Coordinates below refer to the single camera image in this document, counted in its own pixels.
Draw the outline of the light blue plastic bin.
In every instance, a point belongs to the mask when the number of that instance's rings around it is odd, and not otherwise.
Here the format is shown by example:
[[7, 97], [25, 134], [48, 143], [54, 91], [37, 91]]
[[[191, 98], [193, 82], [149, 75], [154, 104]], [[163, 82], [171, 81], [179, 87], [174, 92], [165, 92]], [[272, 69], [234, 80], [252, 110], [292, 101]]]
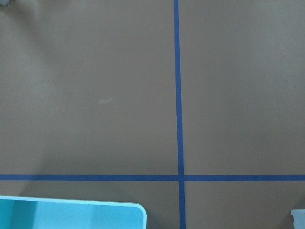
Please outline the light blue plastic bin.
[[145, 229], [147, 213], [136, 203], [0, 197], [2, 229]]

